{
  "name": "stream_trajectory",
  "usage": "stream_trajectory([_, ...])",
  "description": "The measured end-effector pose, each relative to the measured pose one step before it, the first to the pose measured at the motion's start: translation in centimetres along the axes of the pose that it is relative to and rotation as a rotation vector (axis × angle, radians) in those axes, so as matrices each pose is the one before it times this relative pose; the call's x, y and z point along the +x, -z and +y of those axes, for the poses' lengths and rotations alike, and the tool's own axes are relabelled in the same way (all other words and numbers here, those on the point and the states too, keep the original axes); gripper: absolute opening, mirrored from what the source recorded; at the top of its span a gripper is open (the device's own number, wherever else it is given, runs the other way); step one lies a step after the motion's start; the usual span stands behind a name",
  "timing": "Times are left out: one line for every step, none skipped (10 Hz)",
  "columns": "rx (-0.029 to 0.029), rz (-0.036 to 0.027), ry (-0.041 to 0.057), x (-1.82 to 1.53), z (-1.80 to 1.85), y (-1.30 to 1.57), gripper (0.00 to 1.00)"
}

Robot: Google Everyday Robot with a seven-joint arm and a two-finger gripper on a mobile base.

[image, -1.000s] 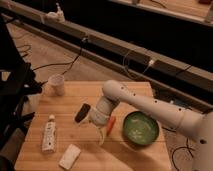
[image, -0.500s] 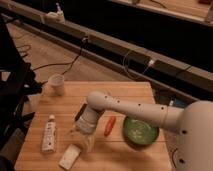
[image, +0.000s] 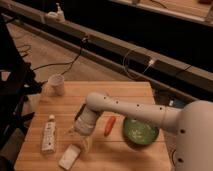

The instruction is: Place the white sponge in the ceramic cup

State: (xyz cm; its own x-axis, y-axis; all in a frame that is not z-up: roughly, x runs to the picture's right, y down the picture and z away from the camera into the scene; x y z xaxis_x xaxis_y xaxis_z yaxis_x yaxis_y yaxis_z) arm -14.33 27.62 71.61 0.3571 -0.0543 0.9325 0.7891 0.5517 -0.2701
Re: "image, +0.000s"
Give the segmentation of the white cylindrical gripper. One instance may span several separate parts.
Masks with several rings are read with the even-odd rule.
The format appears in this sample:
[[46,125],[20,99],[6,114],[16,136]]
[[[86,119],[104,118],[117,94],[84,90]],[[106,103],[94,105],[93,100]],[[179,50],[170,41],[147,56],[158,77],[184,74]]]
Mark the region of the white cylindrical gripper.
[[99,117],[99,112],[94,112],[88,108],[84,108],[84,111],[78,117],[78,119],[76,121],[74,120],[74,127],[70,127],[65,132],[65,134],[69,136],[76,136],[77,133],[83,135],[82,144],[86,153],[88,153],[92,148],[93,140],[89,135],[93,133]]

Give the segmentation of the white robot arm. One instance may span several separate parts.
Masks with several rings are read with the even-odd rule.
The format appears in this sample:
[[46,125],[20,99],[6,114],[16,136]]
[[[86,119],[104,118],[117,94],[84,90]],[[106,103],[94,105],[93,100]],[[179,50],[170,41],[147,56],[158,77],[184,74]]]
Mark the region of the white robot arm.
[[182,109],[127,102],[91,92],[73,128],[89,136],[103,112],[114,112],[176,135],[175,171],[213,171],[213,102],[197,100]]

